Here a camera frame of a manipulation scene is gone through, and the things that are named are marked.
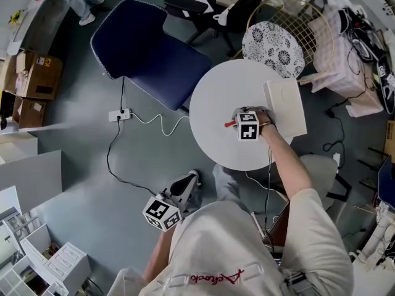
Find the cardboard box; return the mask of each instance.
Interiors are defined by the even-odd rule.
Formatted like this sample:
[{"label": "cardboard box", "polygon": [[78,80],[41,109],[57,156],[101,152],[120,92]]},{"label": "cardboard box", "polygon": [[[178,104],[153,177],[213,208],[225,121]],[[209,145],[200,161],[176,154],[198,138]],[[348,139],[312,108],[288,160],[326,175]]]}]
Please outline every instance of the cardboard box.
[{"label": "cardboard box", "polygon": [[15,73],[17,68],[17,56],[9,56],[3,63],[0,73],[0,90],[16,94],[15,84],[18,75]]},{"label": "cardboard box", "polygon": [[31,67],[31,61],[33,60],[33,56],[34,53],[32,52],[26,52],[26,51],[20,52],[17,56],[17,66],[15,72],[20,73],[25,70],[29,71]]},{"label": "cardboard box", "polygon": [[34,54],[27,79],[17,88],[17,95],[30,99],[55,99],[63,63],[51,56]]},{"label": "cardboard box", "polygon": [[41,127],[44,122],[46,102],[15,97],[12,119],[19,128]]},{"label": "cardboard box", "polygon": [[385,138],[384,152],[392,156],[395,163],[395,121],[387,121],[387,132]]}]

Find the drawer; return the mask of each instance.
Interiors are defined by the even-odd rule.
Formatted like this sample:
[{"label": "drawer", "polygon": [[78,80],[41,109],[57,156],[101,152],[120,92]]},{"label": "drawer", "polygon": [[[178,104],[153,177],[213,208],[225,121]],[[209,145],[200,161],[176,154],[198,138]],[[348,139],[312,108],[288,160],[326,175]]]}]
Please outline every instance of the drawer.
[{"label": "drawer", "polygon": [[66,272],[60,269],[60,266],[58,266],[55,261],[49,260],[45,265],[49,271],[54,273],[57,277],[61,279],[65,277]]},{"label": "drawer", "polygon": [[44,255],[42,255],[41,253],[39,253],[39,251],[36,249],[36,248],[34,248],[34,246],[29,242],[29,241],[27,241],[27,240],[24,240],[23,242],[21,241],[21,244],[22,244],[22,247],[25,249],[25,250],[28,250],[28,251],[25,251],[26,253],[31,253],[31,254],[33,254],[33,256],[41,263],[41,264],[44,264],[44,263],[46,263],[47,262],[47,259],[44,257]]},{"label": "drawer", "polygon": [[72,245],[69,243],[65,244],[62,248],[60,248],[60,254],[65,258],[73,263],[82,259],[82,254]]},{"label": "drawer", "polygon": [[61,253],[59,253],[59,251],[51,258],[51,260],[55,260],[67,269],[71,269],[75,264],[75,262],[70,262],[67,257],[65,258]]}]

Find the black cable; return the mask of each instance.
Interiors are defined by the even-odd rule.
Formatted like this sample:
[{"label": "black cable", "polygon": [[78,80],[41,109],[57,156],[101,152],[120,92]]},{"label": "black cable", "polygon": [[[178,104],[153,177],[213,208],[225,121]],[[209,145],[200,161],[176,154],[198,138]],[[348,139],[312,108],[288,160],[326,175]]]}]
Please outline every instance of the black cable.
[{"label": "black cable", "polygon": [[269,202],[269,193],[270,193],[270,172],[272,170],[272,151],[269,148],[269,169],[268,169],[268,181],[267,181],[267,193],[266,193],[266,199],[265,199],[265,232],[267,237],[269,238],[270,246],[272,247],[272,252],[274,253],[274,240],[272,235],[266,230],[266,225],[267,225],[267,204]]},{"label": "black cable", "polygon": [[346,163],[346,147],[344,146],[344,143],[343,143],[343,142],[344,142],[344,139],[346,138],[346,135],[344,134],[343,122],[341,121],[341,119],[338,118],[338,117],[336,117],[334,114],[333,114],[333,117],[332,117],[332,118],[335,118],[335,119],[337,119],[337,120],[340,122],[342,138],[339,139],[339,140],[337,140],[337,141],[335,141],[335,142],[327,142],[326,144],[324,144],[324,145],[322,146],[322,150],[325,151],[325,152],[328,152],[328,151],[330,151],[335,145],[340,144],[341,147],[342,147],[342,154],[343,154],[342,159],[343,159],[343,164],[342,164],[342,165],[339,165],[339,169],[342,169],[342,167],[343,167],[344,164]]},{"label": "black cable", "polygon": [[120,108],[121,113],[123,113],[122,99],[123,99],[123,92],[124,92],[124,90],[125,90],[125,77],[122,76],[122,92],[121,92],[121,100],[120,100],[120,103],[119,103],[119,108]]},{"label": "black cable", "polygon": [[341,236],[341,238],[343,239],[344,237],[348,236],[348,235],[354,235],[357,234],[358,232],[366,232],[366,228],[361,228],[360,230],[357,230],[356,232],[347,232],[345,235]]},{"label": "black cable", "polygon": [[93,285],[95,285],[99,290],[100,290],[100,293],[104,296],[104,293],[103,293],[103,291],[102,291],[102,289],[94,282],[94,281],[92,281],[90,278],[87,278]]},{"label": "black cable", "polygon": [[345,104],[349,99],[357,99],[358,97],[360,97],[361,95],[363,95],[363,94],[366,92],[367,89],[369,89],[369,90],[371,90],[371,91],[374,91],[374,89],[375,89],[374,83],[373,83],[373,87],[371,87],[371,88],[369,88],[368,85],[367,85],[367,83],[366,83],[366,80],[367,80],[367,79],[371,79],[372,81],[373,81],[373,79],[370,78],[370,77],[366,77],[366,76],[365,76],[365,69],[364,69],[363,63],[361,63],[361,62],[358,60],[357,62],[358,62],[358,64],[359,64],[359,71],[356,73],[355,71],[352,70],[352,68],[351,68],[351,66],[350,66],[350,62],[349,62],[349,56],[350,56],[350,53],[351,53],[351,51],[352,51],[352,49],[353,49],[354,47],[355,47],[355,46],[351,43],[351,48],[350,48],[350,50],[349,50],[349,52],[348,52],[348,55],[347,55],[347,64],[348,64],[348,67],[349,67],[350,71],[351,71],[353,74],[355,74],[355,75],[359,75],[359,74],[361,73],[361,71],[362,71],[362,74],[364,75],[365,89],[364,89],[360,94],[358,94],[358,95],[356,95],[356,96],[347,97],[347,98],[345,98],[343,101],[341,101],[341,102],[339,102],[339,103],[336,103],[336,104],[332,105],[332,106],[326,111],[326,114],[327,114],[330,118],[334,118],[334,119],[336,119],[336,120],[338,120],[338,121],[340,122],[342,138],[341,138],[341,139],[338,139],[338,140],[335,141],[335,142],[327,142],[326,144],[324,144],[324,145],[322,146],[322,150],[325,151],[325,152],[328,152],[328,151],[330,151],[335,145],[337,145],[337,144],[340,144],[340,145],[341,145],[341,147],[342,147],[342,155],[343,155],[343,164],[342,164],[342,165],[339,165],[339,169],[342,169],[342,167],[343,167],[344,164],[346,163],[346,147],[344,146],[344,140],[345,140],[345,138],[346,138],[346,134],[345,134],[345,132],[344,132],[344,127],[343,127],[343,122],[342,122],[342,120],[341,120],[339,117],[336,117],[336,116],[335,116],[335,113],[332,111],[332,109],[333,109],[334,107],[339,107],[339,106]]},{"label": "black cable", "polygon": [[114,139],[113,139],[112,142],[110,143],[109,151],[108,151],[108,153],[107,153],[107,167],[108,167],[108,169],[109,169],[109,173],[110,173],[115,179],[117,179],[117,180],[118,180],[119,182],[121,182],[121,183],[130,184],[131,186],[139,187],[140,189],[145,189],[145,190],[147,190],[148,192],[150,192],[153,196],[156,196],[156,194],[153,193],[148,187],[141,186],[141,185],[138,185],[138,184],[133,183],[133,182],[125,181],[125,180],[119,178],[117,175],[115,175],[115,174],[111,171],[111,167],[110,167],[110,163],[109,163],[109,155],[110,155],[111,147],[112,147],[113,143],[117,140],[118,135],[120,134],[120,130],[121,130],[121,127],[120,127],[120,125],[119,125],[119,120],[117,120],[117,123],[118,123],[118,133],[115,135]]},{"label": "black cable", "polygon": [[[122,97],[123,97],[123,89],[124,89],[124,87],[125,87],[124,77],[122,77],[122,94],[121,94],[121,100],[120,100],[121,113],[123,113],[123,112],[122,112],[122,111],[123,111],[123,109],[122,109]],[[117,140],[117,138],[118,138],[118,136],[119,136],[119,134],[120,134],[120,132],[121,132],[121,127],[120,127],[120,124],[119,124],[119,120],[120,120],[120,117],[118,116],[118,117],[117,117],[118,133],[115,135],[114,139],[113,139],[112,142],[110,143],[109,151],[108,151],[108,153],[107,153],[107,168],[108,168],[108,170],[109,170],[109,173],[110,173],[115,179],[117,179],[117,180],[118,180],[119,182],[121,182],[121,183],[129,184],[129,185],[134,186],[134,187],[139,187],[140,189],[145,189],[145,190],[147,190],[148,192],[150,192],[153,196],[156,196],[156,194],[153,193],[148,187],[141,186],[141,185],[138,185],[138,184],[133,183],[133,182],[125,181],[125,180],[119,178],[117,175],[115,175],[115,174],[112,172],[112,170],[111,170],[110,162],[109,162],[109,155],[110,155],[110,151],[111,151],[111,147],[112,147],[113,143]]]}]

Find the chair seat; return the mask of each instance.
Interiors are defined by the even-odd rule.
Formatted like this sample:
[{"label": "chair seat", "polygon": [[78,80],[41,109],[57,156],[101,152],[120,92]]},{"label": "chair seat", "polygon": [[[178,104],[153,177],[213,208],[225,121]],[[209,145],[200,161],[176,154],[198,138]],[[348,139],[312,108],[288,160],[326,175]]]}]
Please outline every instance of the chair seat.
[{"label": "chair seat", "polygon": [[142,57],[138,71],[127,77],[168,109],[177,110],[210,70],[211,60],[166,34],[150,50]]}]

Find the chair backrest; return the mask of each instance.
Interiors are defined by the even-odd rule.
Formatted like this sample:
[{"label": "chair backrest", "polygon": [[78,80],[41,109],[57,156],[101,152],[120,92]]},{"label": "chair backrest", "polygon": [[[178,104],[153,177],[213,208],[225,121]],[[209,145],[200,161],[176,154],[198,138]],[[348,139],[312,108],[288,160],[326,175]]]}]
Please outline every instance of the chair backrest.
[{"label": "chair backrest", "polygon": [[238,0],[229,10],[227,17],[228,30],[234,33],[245,31],[248,18],[261,1],[262,0]]},{"label": "chair backrest", "polygon": [[166,11],[153,4],[124,0],[91,38],[98,62],[112,79],[130,76],[163,32]]}]

